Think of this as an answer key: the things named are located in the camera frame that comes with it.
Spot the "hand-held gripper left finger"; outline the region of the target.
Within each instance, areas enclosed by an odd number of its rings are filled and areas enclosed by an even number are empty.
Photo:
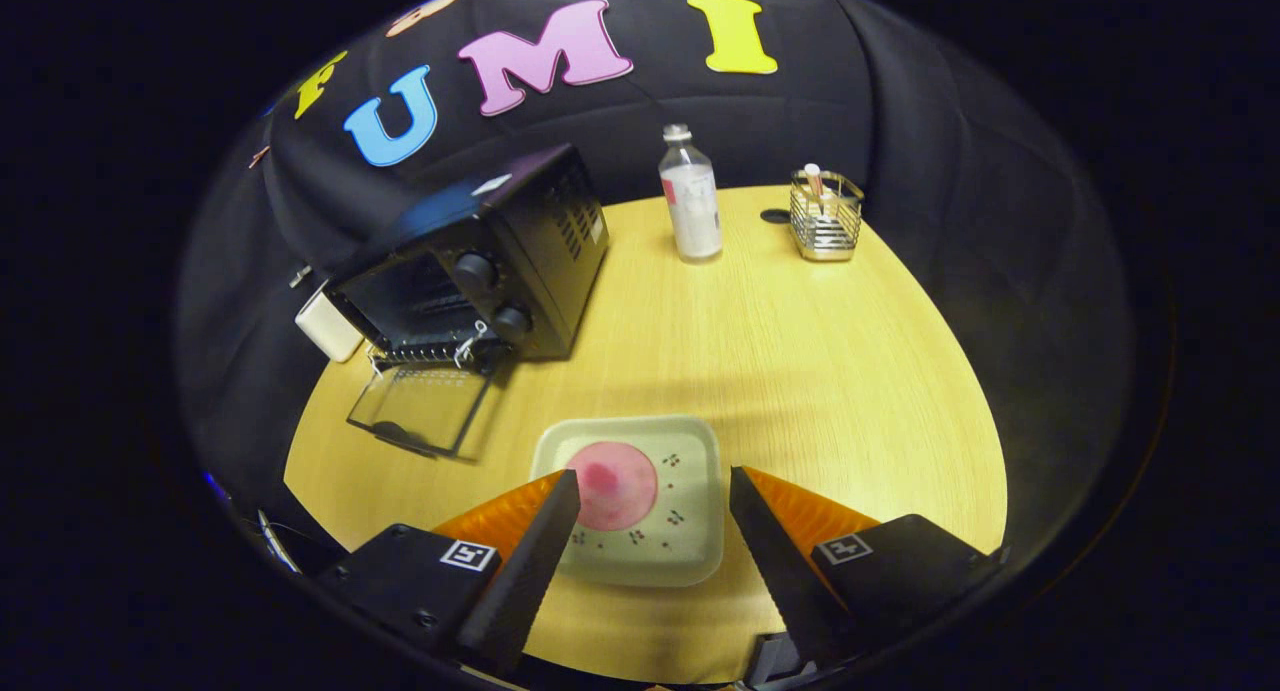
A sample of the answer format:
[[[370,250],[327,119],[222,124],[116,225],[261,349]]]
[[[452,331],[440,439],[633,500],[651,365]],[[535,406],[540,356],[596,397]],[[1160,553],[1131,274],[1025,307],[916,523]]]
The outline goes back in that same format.
[[[430,530],[390,523],[320,572],[317,585],[412,653],[507,672],[579,514],[577,476],[558,470]]]

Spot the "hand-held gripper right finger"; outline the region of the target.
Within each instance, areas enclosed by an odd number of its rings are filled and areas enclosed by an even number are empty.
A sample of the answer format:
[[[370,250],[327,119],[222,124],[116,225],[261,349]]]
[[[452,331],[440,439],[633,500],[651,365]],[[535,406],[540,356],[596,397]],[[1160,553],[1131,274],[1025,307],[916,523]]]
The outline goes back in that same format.
[[[730,512],[800,658],[829,668],[908,640],[1002,568],[924,517],[877,521],[746,466]]]

